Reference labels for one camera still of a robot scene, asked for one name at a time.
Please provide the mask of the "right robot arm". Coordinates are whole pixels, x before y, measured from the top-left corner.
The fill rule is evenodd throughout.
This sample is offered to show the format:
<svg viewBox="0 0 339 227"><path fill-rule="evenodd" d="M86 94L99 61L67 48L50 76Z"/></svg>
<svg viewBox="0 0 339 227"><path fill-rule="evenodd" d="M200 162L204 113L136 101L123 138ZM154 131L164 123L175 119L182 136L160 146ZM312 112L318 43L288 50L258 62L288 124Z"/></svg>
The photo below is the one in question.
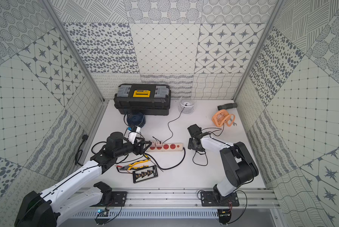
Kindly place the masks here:
<svg viewBox="0 0 339 227"><path fill-rule="evenodd" d="M225 177L213 188L213 194L217 199L228 197L240 186L253 181L259 175L258 167L244 143L216 139L210 132L203 132L196 124L189 126L187 130L190 134L189 149L220 154Z"/></svg>

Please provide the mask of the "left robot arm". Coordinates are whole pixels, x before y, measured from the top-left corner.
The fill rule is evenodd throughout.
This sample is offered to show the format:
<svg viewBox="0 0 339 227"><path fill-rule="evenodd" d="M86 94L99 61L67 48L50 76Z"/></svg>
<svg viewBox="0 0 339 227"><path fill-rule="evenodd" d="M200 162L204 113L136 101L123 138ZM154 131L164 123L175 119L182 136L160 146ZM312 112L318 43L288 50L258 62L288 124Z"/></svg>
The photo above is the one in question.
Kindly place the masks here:
<svg viewBox="0 0 339 227"><path fill-rule="evenodd" d="M112 188L104 182L76 196L75 193L90 181L104 174L128 154L142 155L151 142L137 137L135 132L126 138L121 132L113 132L105 145L81 168L62 181L40 193L32 191L22 200L14 226L58 227L76 213L93 205L108 206L115 201Z"/></svg>

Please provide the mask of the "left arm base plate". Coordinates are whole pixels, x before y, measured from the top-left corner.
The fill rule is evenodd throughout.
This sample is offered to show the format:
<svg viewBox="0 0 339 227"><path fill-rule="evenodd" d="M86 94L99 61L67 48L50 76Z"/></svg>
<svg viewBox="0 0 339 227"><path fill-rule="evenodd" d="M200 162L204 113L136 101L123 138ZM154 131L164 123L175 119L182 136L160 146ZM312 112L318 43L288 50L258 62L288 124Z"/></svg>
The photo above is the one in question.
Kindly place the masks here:
<svg viewBox="0 0 339 227"><path fill-rule="evenodd" d="M128 192L113 191L104 193L99 203L92 205L92 207L124 207L126 203Z"/></svg>

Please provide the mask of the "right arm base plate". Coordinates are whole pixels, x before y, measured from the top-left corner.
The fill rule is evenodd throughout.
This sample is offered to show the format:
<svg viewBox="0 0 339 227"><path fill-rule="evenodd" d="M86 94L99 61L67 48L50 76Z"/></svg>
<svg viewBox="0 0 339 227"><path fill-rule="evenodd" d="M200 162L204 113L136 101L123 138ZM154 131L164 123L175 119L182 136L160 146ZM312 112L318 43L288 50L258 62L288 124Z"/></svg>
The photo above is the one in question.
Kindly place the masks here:
<svg viewBox="0 0 339 227"><path fill-rule="evenodd" d="M239 206L239 200L236 192L229 194L228 196L221 196L213 191L199 190L197 197L201 201L203 207L233 207Z"/></svg>

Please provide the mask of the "beige red power strip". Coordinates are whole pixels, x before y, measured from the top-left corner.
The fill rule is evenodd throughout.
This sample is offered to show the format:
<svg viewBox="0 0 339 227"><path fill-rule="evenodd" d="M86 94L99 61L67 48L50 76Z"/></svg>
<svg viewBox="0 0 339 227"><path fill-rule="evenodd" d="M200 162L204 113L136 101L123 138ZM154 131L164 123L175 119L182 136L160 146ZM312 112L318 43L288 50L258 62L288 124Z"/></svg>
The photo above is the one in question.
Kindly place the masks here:
<svg viewBox="0 0 339 227"><path fill-rule="evenodd" d="M163 143L162 149L150 149L148 148L146 152L177 152L183 150L182 143Z"/></svg>

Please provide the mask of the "pink adapter blue fan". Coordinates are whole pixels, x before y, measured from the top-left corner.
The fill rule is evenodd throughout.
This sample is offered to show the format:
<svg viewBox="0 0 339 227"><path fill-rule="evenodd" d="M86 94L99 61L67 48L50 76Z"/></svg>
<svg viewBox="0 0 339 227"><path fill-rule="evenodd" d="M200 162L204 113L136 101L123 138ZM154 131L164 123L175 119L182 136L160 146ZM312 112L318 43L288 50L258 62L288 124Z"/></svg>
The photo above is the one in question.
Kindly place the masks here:
<svg viewBox="0 0 339 227"><path fill-rule="evenodd" d="M156 148L156 141L151 141L150 149Z"/></svg>

